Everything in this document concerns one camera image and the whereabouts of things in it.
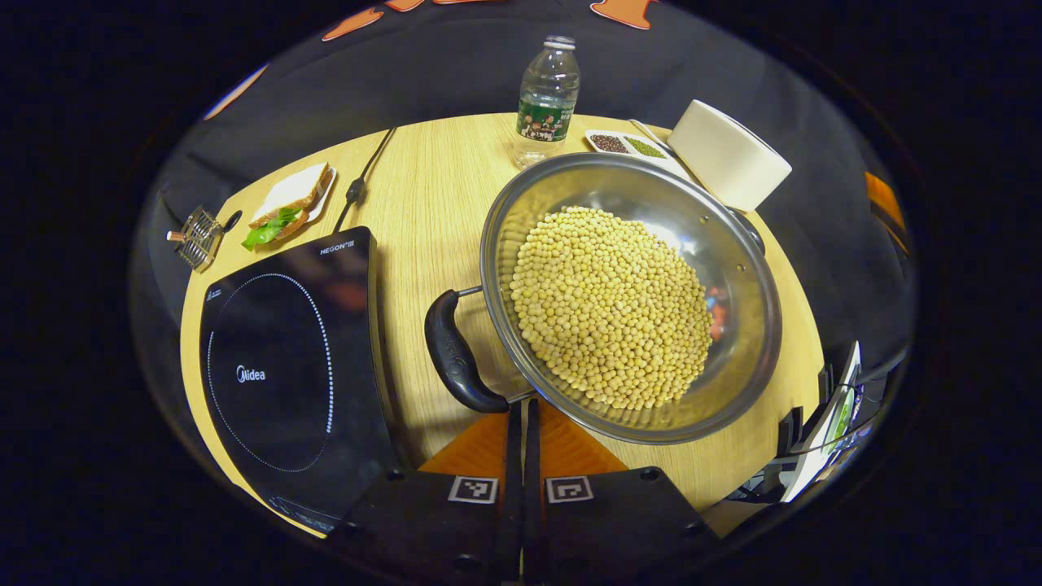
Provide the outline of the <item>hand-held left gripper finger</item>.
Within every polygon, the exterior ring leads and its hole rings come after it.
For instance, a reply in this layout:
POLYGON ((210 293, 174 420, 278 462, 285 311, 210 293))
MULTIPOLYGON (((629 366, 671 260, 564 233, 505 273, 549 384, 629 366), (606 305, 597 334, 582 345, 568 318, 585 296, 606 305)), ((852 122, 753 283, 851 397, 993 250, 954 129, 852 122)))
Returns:
POLYGON ((517 581, 523 523, 523 408, 487 414, 417 470, 386 470, 325 550, 388 585, 517 581))
POLYGON ((662 468, 629 467, 544 400, 528 401, 523 578, 531 585, 659 585, 720 537, 662 468))

